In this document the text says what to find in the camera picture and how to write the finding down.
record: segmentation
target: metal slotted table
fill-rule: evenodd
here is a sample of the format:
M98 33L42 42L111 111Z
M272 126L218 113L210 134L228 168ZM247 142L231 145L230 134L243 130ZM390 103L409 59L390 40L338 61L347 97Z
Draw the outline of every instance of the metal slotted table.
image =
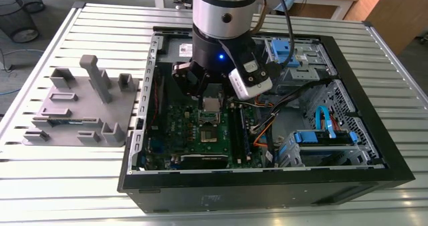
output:
M335 206L144 214L116 192L124 148L21 145L56 67L85 75L82 54L108 76L143 78L152 26L189 28L191 12L85 4L72 8L0 122L0 222L73 225L422 225L428 220L428 100L373 28L292 18L296 34L333 36L415 180ZM263 31L286 32L283 17Z

